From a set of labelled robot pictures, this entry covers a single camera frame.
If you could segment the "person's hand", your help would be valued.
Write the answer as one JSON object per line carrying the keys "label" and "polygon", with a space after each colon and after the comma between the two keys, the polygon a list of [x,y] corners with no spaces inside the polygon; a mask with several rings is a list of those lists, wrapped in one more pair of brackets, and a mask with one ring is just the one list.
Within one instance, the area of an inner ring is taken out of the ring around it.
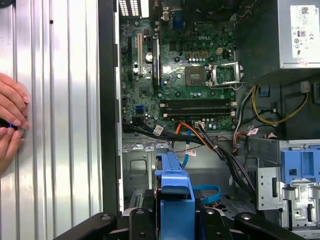
{"label": "person's hand", "polygon": [[[7,123],[28,130],[29,98],[25,89],[11,77],[0,74],[0,118]],[[23,133],[12,127],[0,128],[0,174],[3,175],[23,143]]]}

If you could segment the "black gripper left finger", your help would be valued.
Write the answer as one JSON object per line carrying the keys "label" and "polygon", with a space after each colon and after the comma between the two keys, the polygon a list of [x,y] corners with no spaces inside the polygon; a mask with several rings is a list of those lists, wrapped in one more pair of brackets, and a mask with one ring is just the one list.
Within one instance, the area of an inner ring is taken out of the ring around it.
{"label": "black gripper left finger", "polygon": [[156,240],[153,190],[135,190],[129,208],[119,217],[106,212],[97,213],[66,232],[56,240]]}

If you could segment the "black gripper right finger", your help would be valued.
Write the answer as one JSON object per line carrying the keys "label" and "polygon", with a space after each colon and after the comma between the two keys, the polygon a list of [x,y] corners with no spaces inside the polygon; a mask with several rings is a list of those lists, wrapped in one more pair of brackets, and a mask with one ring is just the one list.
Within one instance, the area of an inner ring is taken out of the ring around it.
{"label": "black gripper right finger", "polygon": [[205,207],[199,190],[195,196],[196,240],[299,240],[300,236],[251,212],[240,212],[232,219],[216,207]]}

